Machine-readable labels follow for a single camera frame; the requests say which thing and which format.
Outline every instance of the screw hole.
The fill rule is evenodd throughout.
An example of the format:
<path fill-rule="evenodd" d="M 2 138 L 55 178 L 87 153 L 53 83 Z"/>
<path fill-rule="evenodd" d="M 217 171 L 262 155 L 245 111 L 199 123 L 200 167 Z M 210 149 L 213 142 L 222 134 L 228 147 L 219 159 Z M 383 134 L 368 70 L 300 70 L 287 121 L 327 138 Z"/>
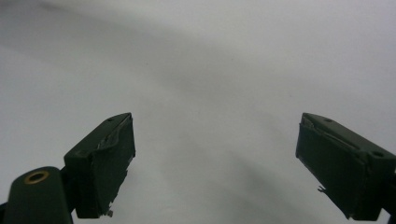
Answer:
<path fill-rule="evenodd" d="M 24 183 L 28 185 L 36 184 L 47 179 L 49 175 L 50 173 L 47 171 L 37 171 L 26 176 Z"/>
<path fill-rule="evenodd" d="M 373 152 L 373 155 L 375 155 L 377 157 L 384 157 L 384 154 L 382 154 L 380 152 Z"/>

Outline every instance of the gray background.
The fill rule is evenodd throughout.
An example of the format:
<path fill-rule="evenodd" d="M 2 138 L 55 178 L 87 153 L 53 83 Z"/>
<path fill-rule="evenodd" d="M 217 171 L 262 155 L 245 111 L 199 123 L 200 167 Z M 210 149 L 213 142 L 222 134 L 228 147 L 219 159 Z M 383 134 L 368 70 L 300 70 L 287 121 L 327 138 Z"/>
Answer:
<path fill-rule="evenodd" d="M 137 156 L 114 217 L 76 223 L 355 223 L 295 159 L 298 123 L 320 114 L 396 153 L 395 9 L 1 0 L 0 202 L 131 111 Z"/>

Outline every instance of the white surface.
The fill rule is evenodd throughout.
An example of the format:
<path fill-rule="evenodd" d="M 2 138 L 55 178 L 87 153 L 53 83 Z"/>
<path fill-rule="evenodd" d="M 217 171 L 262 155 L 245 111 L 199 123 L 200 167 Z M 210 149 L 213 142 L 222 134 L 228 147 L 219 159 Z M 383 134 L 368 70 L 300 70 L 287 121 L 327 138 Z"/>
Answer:
<path fill-rule="evenodd" d="M 320 114 L 396 153 L 395 8 L 2 0 L 0 201 L 131 111 L 114 217 L 76 223 L 354 223 L 295 159 L 298 123 Z"/>

